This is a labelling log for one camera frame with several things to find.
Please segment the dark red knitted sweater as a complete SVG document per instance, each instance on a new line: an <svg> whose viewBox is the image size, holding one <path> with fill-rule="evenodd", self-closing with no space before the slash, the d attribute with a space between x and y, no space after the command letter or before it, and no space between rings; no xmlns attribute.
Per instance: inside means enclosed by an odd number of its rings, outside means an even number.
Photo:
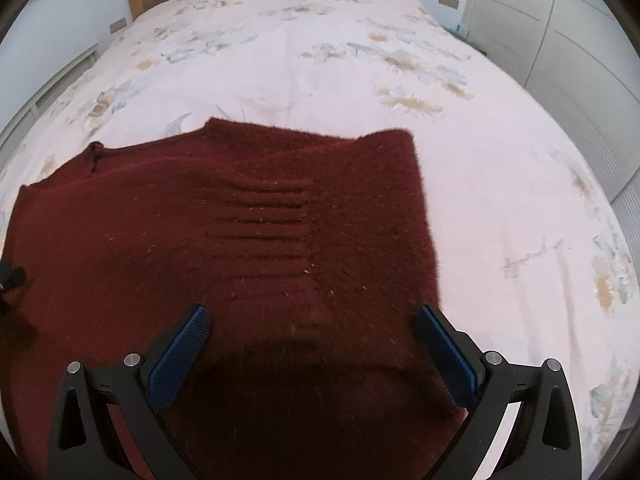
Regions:
<svg viewBox="0 0 640 480"><path fill-rule="evenodd" d="M419 479L462 422L412 329L438 286L404 130L93 143L21 189L3 255L27 280L2 401L36 478L66 365L119 363L190 304L212 331L160 416L207 479Z"/></svg>

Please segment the pink floral bed sheet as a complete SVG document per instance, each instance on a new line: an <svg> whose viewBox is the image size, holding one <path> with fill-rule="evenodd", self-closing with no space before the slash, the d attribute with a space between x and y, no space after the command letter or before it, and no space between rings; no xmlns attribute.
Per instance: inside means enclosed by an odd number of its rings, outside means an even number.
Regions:
<svg viewBox="0 0 640 480"><path fill-rule="evenodd" d="M546 110L416 0L171 0L137 18L27 133L1 211L90 141L218 117L356 138L409 130L450 320L567 370L592 474L639 377L639 285L602 186Z"/></svg>

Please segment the white wardrobe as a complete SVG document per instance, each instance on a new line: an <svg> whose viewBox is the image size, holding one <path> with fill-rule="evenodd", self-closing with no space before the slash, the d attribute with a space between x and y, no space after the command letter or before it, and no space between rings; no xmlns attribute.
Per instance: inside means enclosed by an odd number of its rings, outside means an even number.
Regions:
<svg viewBox="0 0 640 480"><path fill-rule="evenodd" d="M639 239L639 55L603 0L468 0L465 30L562 126Z"/></svg>

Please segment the wall socket plate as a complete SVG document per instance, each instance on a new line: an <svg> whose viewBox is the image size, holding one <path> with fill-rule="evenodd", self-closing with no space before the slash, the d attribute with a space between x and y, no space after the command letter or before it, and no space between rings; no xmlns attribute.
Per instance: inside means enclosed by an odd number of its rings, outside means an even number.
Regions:
<svg viewBox="0 0 640 480"><path fill-rule="evenodd" d="M118 32L119 30L124 29L126 26L127 26L126 18L120 18L119 20L111 23L110 26L108 26L108 28L110 29L110 33L114 34L115 32Z"/></svg>
<svg viewBox="0 0 640 480"><path fill-rule="evenodd" d="M438 0L438 3L441 6L446 6L447 8L458 10L460 6L459 0Z"/></svg>

